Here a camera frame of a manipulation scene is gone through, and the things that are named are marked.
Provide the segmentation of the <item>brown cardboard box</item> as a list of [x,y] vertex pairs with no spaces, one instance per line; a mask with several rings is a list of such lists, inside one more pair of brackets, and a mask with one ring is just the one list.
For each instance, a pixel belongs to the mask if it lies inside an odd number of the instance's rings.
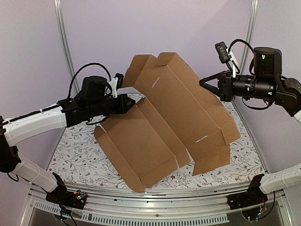
[[94,136],[131,190],[143,192],[190,162],[193,175],[230,163],[237,125],[177,53],[135,55],[123,87],[144,98],[126,114],[111,115]]

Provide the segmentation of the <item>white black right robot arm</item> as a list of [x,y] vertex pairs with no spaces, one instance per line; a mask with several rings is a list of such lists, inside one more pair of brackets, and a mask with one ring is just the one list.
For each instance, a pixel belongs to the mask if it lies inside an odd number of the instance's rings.
[[[239,74],[239,70],[223,71],[200,80],[201,87],[209,90],[223,102],[230,102],[234,97],[243,100],[251,98],[281,106],[297,122],[301,121],[301,84],[295,78],[282,76],[282,52],[276,48],[255,47],[249,67],[249,75]],[[271,192],[299,185],[301,183],[301,166],[293,167],[271,174],[255,176],[243,201],[254,205],[261,196]]]

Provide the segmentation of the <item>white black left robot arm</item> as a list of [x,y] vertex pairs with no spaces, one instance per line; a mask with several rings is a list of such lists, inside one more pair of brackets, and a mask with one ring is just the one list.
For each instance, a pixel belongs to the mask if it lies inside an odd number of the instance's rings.
[[101,76],[85,77],[81,91],[57,103],[26,115],[0,120],[0,170],[12,173],[44,189],[59,204],[66,204],[70,194],[55,173],[50,173],[18,154],[17,144],[55,129],[68,128],[91,119],[112,114],[125,114],[135,105],[127,94],[118,94],[123,75],[107,81]]

